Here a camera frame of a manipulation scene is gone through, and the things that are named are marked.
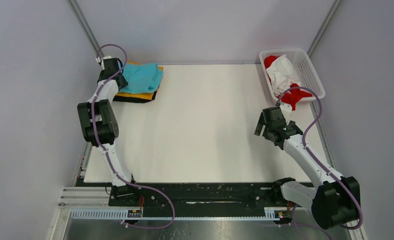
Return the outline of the teal t shirt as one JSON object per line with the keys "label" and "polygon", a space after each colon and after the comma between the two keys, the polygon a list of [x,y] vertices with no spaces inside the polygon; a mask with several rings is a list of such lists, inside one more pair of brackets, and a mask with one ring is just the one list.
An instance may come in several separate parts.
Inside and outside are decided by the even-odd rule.
{"label": "teal t shirt", "polygon": [[163,70],[156,63],[132,64],[128,62],[122,75],[127,81],[127,86],[119,90],[121,93],[153,93],[161,84]]}

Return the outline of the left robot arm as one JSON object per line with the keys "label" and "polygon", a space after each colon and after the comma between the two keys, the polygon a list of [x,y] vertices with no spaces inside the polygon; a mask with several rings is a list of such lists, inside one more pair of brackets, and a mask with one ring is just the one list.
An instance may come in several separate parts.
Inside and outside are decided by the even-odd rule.
{"label": "left robot arm", "polygon": [[97,57],[101,65],[97,80],[97,89],[92,97],[77,105],[77,111],[83,137],[100,153],[110,173],[111,200],[123,200],[132,206],[138,203],[140,193],[131,186],[133,174],[121,160],[116,149],[116,139],[119,136],[119,125],[112,109],[112,102],[119,90],[127,86],[122,75],[124,67],[120,59],[111,56]]}

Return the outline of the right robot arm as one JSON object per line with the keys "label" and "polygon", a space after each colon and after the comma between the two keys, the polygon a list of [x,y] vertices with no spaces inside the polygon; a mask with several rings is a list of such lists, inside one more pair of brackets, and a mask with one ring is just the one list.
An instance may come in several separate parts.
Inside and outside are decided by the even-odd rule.
{"label": "right robot arm", "polygon": [[284,206],[290,201],[300,205],[311,212],[324,230],[344,227],[352,221],[363,222],[358,181],[322,163],[303,131],[294,121],[286,120],[281,107],[262,110],[255,135],[263,136],[288,154],[313,185],[307,187],[296,180],[284,180],[271,193],[273,203]]}

